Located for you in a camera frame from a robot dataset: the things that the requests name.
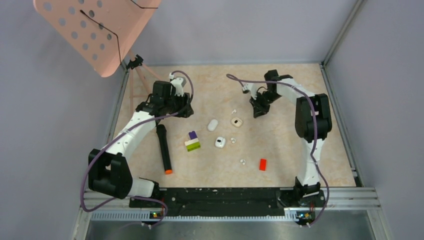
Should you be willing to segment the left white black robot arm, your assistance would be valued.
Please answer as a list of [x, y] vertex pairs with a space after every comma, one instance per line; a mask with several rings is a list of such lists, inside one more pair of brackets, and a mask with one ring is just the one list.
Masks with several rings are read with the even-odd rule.
[[187, 80], [176, 77], [170, 81], [155, 81], [152, 93], [135, 109], [118, 135], [102, 149], [93, 149], [88, 157], [88, 187], [113, 198], [141, 197], [149, 207], [160, 202], [155, 183], [133, 178], [128, 160], [144, 137], [167, 117], [188, 118], [193, 115], [192, 95], [184, 92]]

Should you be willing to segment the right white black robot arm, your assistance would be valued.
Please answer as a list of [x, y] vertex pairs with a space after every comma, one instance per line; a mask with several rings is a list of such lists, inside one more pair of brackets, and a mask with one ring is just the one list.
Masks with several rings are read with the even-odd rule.
[[263, 92], [255, 83], [245, 83], [243, 92], [250, 93], [254, 118], [266, 115], [271, 104], [281, 97], [294, 104], [294, 128], [303, 150], [293, 200], [299, 206], [307, 206], [321, 190], [319, 161], [325, 139], [333, 127], [329, 97], [306, 90], [291, 75], [280, 75], [275, 69], [264, 75], [264, 81], [266, 89]]

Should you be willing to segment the beige earbud case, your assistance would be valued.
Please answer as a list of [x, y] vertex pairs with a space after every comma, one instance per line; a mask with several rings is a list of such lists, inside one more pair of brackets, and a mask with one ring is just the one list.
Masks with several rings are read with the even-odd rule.
[[243, 121], [238, 117], [232, 118], [230, 122], [236, 128], [240, 128], [243, 125]]

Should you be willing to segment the white earbud case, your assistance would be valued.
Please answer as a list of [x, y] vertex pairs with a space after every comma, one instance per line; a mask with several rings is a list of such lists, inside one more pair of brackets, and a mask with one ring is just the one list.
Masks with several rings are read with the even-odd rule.
[[216, 148], [222, 149], [226, 145], [226, 139], [222, 136], [219, 136], [216, 138], [214, 145]]
[[207, 125], [207, 130], [208, 130], [208, 131], [210, 131], [210, 132], [215, 131], [215, 130], [216, 130], [216, 128], [217, 128], [217, 126], [218, 126], [218, 124], [219, 124], [219, 121], [218, 121], [218, 120], [216, 120], [216, 119], [212, 119], [212, 120], [208, 123], [208, 125]]

